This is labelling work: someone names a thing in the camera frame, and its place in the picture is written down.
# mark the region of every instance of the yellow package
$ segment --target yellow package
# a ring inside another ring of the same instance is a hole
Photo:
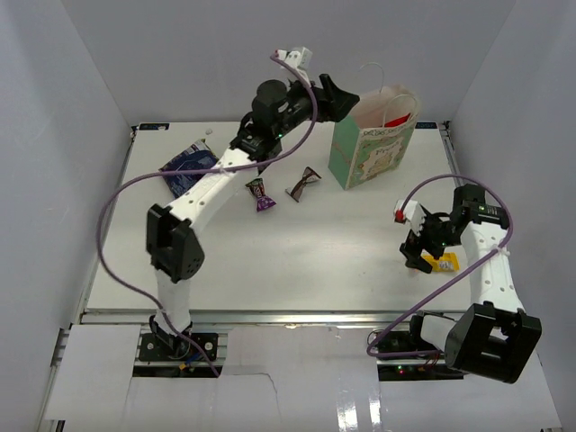
[[[454,252],[446,252],[438,260],[431,255],[423,255],[422,257],[432,265],[433,272],[457,272],[460,270],[458,258]]]

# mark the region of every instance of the white platform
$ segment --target white platform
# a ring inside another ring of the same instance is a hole
[[[293,146],[308,124],[283,139]],[[206,135],[207,129],[213,134]],[[168,130],[140,130],[124,181],[153,172],[199,138],[220,155],[235,136],[236,122],[171,123]],[[240,190],[200,238],[206,260],[194,277],[191,310],[210,311],[404,311],[434,291],[450,274],[422,274],[404,266],[398,248],[407,226],[392,222],[394,204],[421,180],[450,167],[438,130],[415,130],[395,172],[343,191],[328,170],[332,124],[319,124],[308,142],[263,174],[277,205],[256,213],[255,199]],[[297,203],[284,192],[306,166],[322,180]],[[449,212],[455,183],[429,185],[417,198],[433,212]],[[161,178],[121,195],[105,242],[105,255],[125,279],[156,294],[145,242],[148,208],[172,195]],[[461,267],[464,251],[458,247]],[[430,303],[430,309],[464,311],[470,285],[463,281]],[[151,311],[147,299],[115,283],[98,268],[89,311]]]
[[[471,375],[378,382],[376,361],[365,354],[366,332],[236,328],[215,380],[132,378],[138,328],[74,326],[46,419],[64,419],[66,432],[536,432],[560,426],[536,355],[514,385]],[[93,373],[81,373],[86,370]]]

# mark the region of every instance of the wrapped candy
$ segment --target wrapped candy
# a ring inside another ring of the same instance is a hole
[[[309,166],[306,166],[306,169],[304,169],[304,174],[302,174],[302,179],[296,184],[295,187],[286,189],[286,193],[289,194],[297,203],[299,203],[304,187],[310,183],[318,182],[321,178],[322,177],[320,177],[316,171],[314,171]]]
[[[256,197],[256,211],[261,212],[262,210],[274,207],[276,202],[266,196],[264,190],[264,180],[261,178],[255,178],[250,183],[246,184],[246,187],[250,190],[250,193]]]

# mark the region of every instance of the candy wrapper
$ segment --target candy wrapper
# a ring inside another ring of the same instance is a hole
[[[256,197],[256,211],[261,212],[262,210],[274,207],[276,202],[266,196],[264,190],[264,180],[261,178],[255,178],[250,183],[246,184],[246,187],[250,190],[250,193]]]
[[[192,146],[162,166],[159,171],[184,171],[187,169],[212,168],[216,165],[216,162],[218,162],[218,158],[212,153],[210,147],[206,145],[206,140],[198,139]],[[163,178],[170,188],[172,195],[178,198],[198,183],[202,177],[204,177],[203,174],[172,175]]]
[[[433,272],[457,272],[460,270],[458,258],[454,252],[446,252],[439,259],[425,254],[422,256],[432,265]]]
[[[314,171],[309,166],[306,166],[300,182],[298,182],[295,187],[286,189],[286,193],[289,194],[297,203],[299,203],[304,187],[311,183],[318,182],[321,178],[322,177],[320,177],[316,171]]]

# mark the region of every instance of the paper bag handle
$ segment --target paper bag handle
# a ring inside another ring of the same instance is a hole
[[[386,124],[386,114],[388,113],[388,108],[390,108],[390,105],[392,105],[392,103],[397,100],[400,99],[402,97],[409,97],[410,99],[412,99],[414,101],[414,109],[416,109],[416,107],[418,106],[418,101],[416,100],[416,96],[414,96],[414,94],[408,94],[408,93],[402,93],[402,94],[396,94],[387,104],[386,104],[386,108],[384,109],[384,115],[382,116],[382,126],[384,126],[384,124]]]
[[[377,66],[381,71],[382,71],[382,83],[380,85],[380,92],[382,92],[383,88],[384,88],[384,68],[382,67],[382,65],[380,63],[376,63],[375,61],[369,61],[368,63],[364,63],[359,69],[358,72],[360,72],[362,69],[364,69],[366,66]]]

